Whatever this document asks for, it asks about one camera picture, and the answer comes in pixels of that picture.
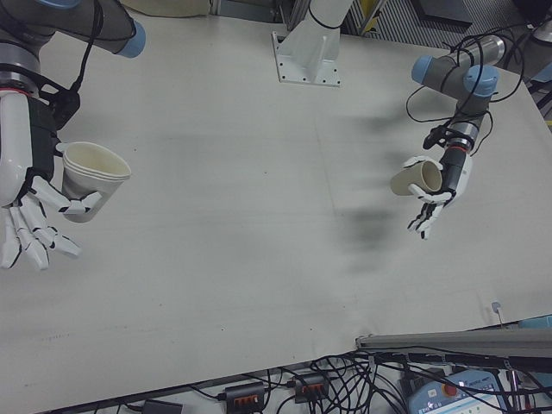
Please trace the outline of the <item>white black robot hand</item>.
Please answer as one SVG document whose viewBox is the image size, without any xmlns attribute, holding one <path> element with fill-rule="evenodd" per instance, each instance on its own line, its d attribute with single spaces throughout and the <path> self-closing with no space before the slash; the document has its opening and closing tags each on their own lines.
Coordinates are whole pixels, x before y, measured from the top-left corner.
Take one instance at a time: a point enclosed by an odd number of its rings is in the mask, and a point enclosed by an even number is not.
<svg viewBox="0 0 552 414">
<path fill-rule="evenodd" d="M 432 225 L 441 213 L 466 190 L 473 165 L 472 157 L 467 150 L 452 146 L 445 150 L 439 161 L 419 155 L 410 157 L 403 164 L 403 168 L 413 167 L 425 161 L 439 170 L 442 186 L 438 191 L 427 192 L 416 184 L 408 185 L 409 193 L 422 202 L 422 208 L 408 224 L 407 229 L 418 233 L 423 240 L 430 237 Z"/>
<path fill-rule="evenodd" d="M 37 270 L 50 265 L 49 252 L 72 258 L 81 247 L 47 222 L 47 205 L 63 216 L 89 213 L 102 196 L 89 192 L 69 198 L 52 185 L 54 158 L 66 146 L 57 138 L 49 108 L 29 94 L 1 90 L 1 267 L 12 268 L 21 255 Z"/>
</svg>

